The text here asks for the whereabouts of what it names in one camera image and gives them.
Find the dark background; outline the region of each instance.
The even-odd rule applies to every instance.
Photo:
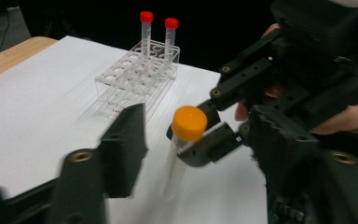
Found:
[[[18,5],[0,4],[0,51],[20,44],[30,37]]]
[[[141,40],[141,11],[154,13],[152,39],[160,42],[165,37],[165,19],[175,17],[180,63],[213,71],[254,43],[273,23],[268,0],[208,5],[161,0],[1,0],[0,15],[6,13],[2,8],[16,3],[30,36],[61,39],[72,35],[121,49],[131,49]]]

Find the plastic tube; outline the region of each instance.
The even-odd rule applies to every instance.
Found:
[[[177,154],[202,138],[207,123],[204,112],[195,106],[185,105],[175,111],[171,146],[160,189],[165,200],[173,199],[186,169],[186,164],[177,158]]]
[[[149,11],[142,11],[140,18],[142,23],[141,51],[142,55],[148,57],[150,55],[153,13]]]
[[[175,46],[176,29],[178,28],[179,21],[176,18],[167,18],[165,20],[165,52],[164,56],[168,62],[173,60],[173,49]]]

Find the table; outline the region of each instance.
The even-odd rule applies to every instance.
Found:
[[[22,59],[13,56],[9,69],[0,68],[0,186],[6,197],[56,177],[69,152],[98,146],[112,120],[95,107],[93,79],[127,52],[71,36],[37,41],[19,45]],[[30,43],[33,56],[27,58],[21,49]],[[267,223],[265,178],[248,147],[202,168],[187,167],[172,201],[158,195],[174,110],[209,98],[218,78],[178,66],[177,79],[145,126],[149,150],[132,197],[107,200],[109,223]],[[233,117],[234,107],[221,113],[236,129]]]

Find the test tube rack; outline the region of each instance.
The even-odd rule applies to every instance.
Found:
[[[145,56],[142,44],[143,40],[94,79],[104,116],[115,119],[124,108],[143,103],[148,121],[175,81],[180,49],[165,50],[164,43],[150,40]]]

